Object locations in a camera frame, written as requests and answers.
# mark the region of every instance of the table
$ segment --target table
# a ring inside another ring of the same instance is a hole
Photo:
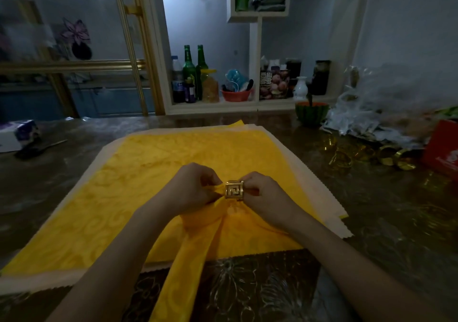
[[[346,209],[353,247],[400,282],[458,319],[458,197],[456,185],[418,166],[400,171],[373,159],[348,169],[329,165],[329,134],[300,125],[292,112],[62,120],[39,123],[49,142],[68,141],[28,162],[0,154],[0,265],[38,230],[100,149],[127,134],[153,128],[262,125],[296,154]],[[351,151],[361,141],[338,137]],[[167,269],[139,276],[124,321],[147,321]],[[0,319],[43,321],[70,290],[0,297]],[[357,321],[326,271],[308,250],[208,262],[193,321]]]

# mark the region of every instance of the person's right hand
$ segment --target person's right hand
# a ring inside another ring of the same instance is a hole
[[[240,180],[244,203],[270,225],[287,231],[292,220],[306,213],[273,178],[253,171]]]

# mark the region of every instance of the green glass bottle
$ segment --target green glass bottle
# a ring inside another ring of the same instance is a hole
[[[197,89],[198,77],[196,73],[196,67],[192,64],[191,50],[189,45],[185,45],[185,64],[183,65],[183,80],[187,80],[191,77],[194,89]]]
[[[198,45],[198,64],[196,66],[196,73],[198,77],[198,92],[197,96],[199,100],[202,100],[202,81],[201,81],[201,71],[208,69],[208,65],[205,63],[205,56],[203,55],[203,45]]]

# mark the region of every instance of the label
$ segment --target label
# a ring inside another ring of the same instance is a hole
[[[272,83],[272,72],[261,71],[259,84],[261,86],[270,86],[271,83]]]
[[[172,91],[174,92],[182,92],[185,90],[183,86],[183,82],[180,81],[172,81]]]

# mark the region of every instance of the water bottle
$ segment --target water bottle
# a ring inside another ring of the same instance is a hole
[[[185,87],[183,85],[183,67],[177,55],[172,55],[172,94],[175,103],[185,102]]]

